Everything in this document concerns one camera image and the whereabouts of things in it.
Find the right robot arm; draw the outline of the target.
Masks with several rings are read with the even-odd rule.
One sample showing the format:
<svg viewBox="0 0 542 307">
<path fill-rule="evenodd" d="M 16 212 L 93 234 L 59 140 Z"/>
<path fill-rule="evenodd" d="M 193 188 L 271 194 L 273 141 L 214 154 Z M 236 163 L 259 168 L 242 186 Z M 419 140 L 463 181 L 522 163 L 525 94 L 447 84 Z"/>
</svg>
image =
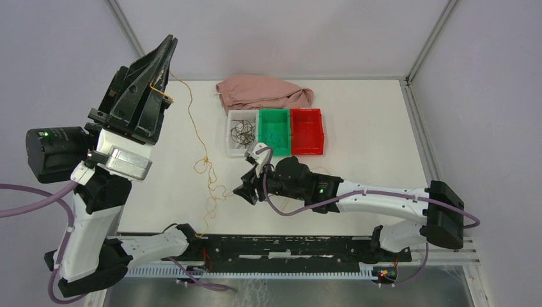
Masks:
<svg viewBox="0 0 542 307">
<path fill-rule="evenodd" d="M 399 218 L 396 224 L 373 230 L 369 253 L 375 260 L 385 261 L 394 253 L 423 243 L 444 249 L 463 248 L 464 204 L 444 182 L 433 180 L 428 188 L 380 188 L 315 173 L 296 157 L 282 159 L 275 166 L 250 162 L 252 169 L 241 177 L 242 183 L 233 193 L 252 205 L 270 202 L 271 195 L 303 201 L 302 208 L 291 212 L 271 204 L 281 216 L 312 210 Z"/>
</svg>

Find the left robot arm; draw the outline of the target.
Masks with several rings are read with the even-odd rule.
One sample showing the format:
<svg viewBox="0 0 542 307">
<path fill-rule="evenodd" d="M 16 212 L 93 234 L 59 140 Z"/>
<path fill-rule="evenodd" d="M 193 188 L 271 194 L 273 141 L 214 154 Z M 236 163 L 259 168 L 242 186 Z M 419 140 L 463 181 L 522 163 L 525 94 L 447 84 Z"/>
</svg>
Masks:
<svg viewBox="0 0 542 307">
<path fill-rule="evenodd" d="M 109 235 L 132 184 L 151 168 L 151 151 L 173 103 L 166 86 L 177 43 L 168 35 L 156 49 L 120 67 L 85 126 L 26 134 L 27 162 L 36 179 L 66 182 L 54 199 L 73 199 L 65 238 L 45 255 L 64 298 L 109 288 L 141 265 L 180 255 L 193 260 L 201 252 L 200 241 L 179 229 L 128 240 Z"/>
</svg>

